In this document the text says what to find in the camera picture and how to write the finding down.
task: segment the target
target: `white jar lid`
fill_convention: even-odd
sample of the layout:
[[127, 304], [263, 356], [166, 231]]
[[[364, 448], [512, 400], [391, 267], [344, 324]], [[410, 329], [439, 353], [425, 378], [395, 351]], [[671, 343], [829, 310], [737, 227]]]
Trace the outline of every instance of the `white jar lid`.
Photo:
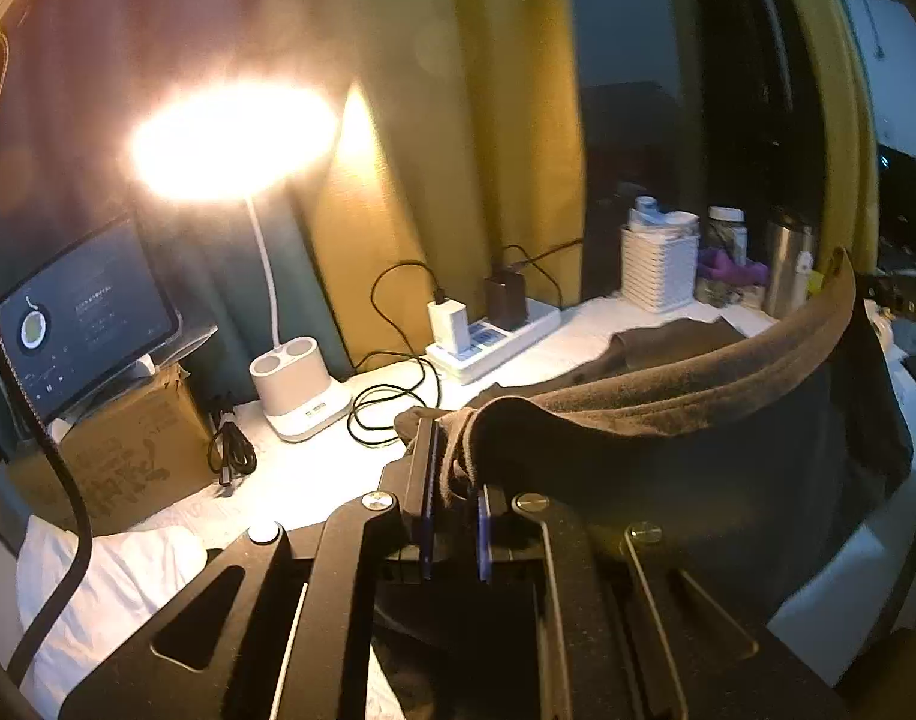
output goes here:
[[707, 209], [707, 215], [718, 221], [744, 221], [744, 211], [726, 205], [712, 205]]

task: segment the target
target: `desk lamp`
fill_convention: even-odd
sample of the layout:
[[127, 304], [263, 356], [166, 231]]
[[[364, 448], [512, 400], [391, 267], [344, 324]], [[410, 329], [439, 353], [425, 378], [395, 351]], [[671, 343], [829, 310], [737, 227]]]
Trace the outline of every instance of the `desk lamp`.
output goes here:
[[239, 80], [165, 107], [135, 130], [131, 157], [155, 194], [175, 201], [245, 201], [268, 285], [272, 349], [248, 370], [274, 431], [299, 442], [347, 413], [350, 392], [331, 378], [315, 338], [282, 343], [277, 295], [254, 198], [324, 156], [337, 130], [313, 92]]

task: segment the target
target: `lamp shade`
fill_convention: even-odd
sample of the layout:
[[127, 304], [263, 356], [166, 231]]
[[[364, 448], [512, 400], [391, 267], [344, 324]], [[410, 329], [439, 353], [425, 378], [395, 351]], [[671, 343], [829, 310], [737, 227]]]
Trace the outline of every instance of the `lamp shade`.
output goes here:
[[330, 150], [337, 119], [320, 95], [240, 80], [180, 98], [133, 133], [138, 176], [173, 200], [245, 199]]

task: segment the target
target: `desk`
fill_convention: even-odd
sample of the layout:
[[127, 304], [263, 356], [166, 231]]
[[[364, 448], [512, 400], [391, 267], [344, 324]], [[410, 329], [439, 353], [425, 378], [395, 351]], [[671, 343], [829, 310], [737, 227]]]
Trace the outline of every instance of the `desk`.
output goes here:
[[[692, 303], [667, 314], [649, 314], [622, 298], [597, 298], [568, 309], [561, 327], [512, 360], [471, 384], [442, 380], [442, 408], [456, 409], [493, 383], [533, 384], [571, 370], [605, 351], [613, 333], [654, 327], [689, 317], [713, 322], [724, 316], [745, 335], [767, 329], [773, 319], [743, 306], [723, 310]], [[768, 625], [795, 654], [833, 685], [857, 654], [891, 591], [916, 527], [916, 384], [900, 365], [903, 353], [888, 353], [891, 379], [915, 442], [908, 480], [888, 503], [874, 512], [845, 543], [838, 556], [808, 586], [795, 594]], [[408, 386], [418, 381], [414, 362], [397, 362], [362, 373], [347, 384], [357, 394], [382, 382]], [[434, 382], [419, 390], [433, 403]], [[368, 410], [367, 421], [389, 424], [410, 408], [406, 398]], [[138, 529], [181, 524], [206, 547], [224, 547], [251, 522], [271, 518], [285, 529], [322, 521], [341, 503], [376, 488], [385, 464], [401, 457], [400, 442], [368, 449], [347, 435], [344, 420], [307, 442], [289, 445], [277, 439], [258, 403], [238, 410], [239, 423], [253, 441], [258, 469], [240, 480], [234, 493], [212, 485], [146, 520]]]

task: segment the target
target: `gray curtain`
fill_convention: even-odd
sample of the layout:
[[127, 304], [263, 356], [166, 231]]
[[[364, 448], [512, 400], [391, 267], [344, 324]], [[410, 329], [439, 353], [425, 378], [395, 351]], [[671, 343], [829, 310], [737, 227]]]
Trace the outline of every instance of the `gray curtain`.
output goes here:
[[[157, 265], [181, 276], [218, 322], [216, 336], [185, 360], [195, 390], [230, 392], [237, 402], [255, 397], [248, 363], [272, 343], [245, 206], [149, 196], [130, 177], [125, 145], [176, 91], [262, 73], [256, 9], [255, 0], [19, 0], [3, 24], [11, 60], [0, 107], [0, 293], [53, 256], [56, 241], [135, 213]], [[281, 338], [314, 336], [331, 373], [344, 377], [349, 359], [288, 191], [257, 201]], [[7, 414], [0, 396], [5, 443], [13, 442]]]

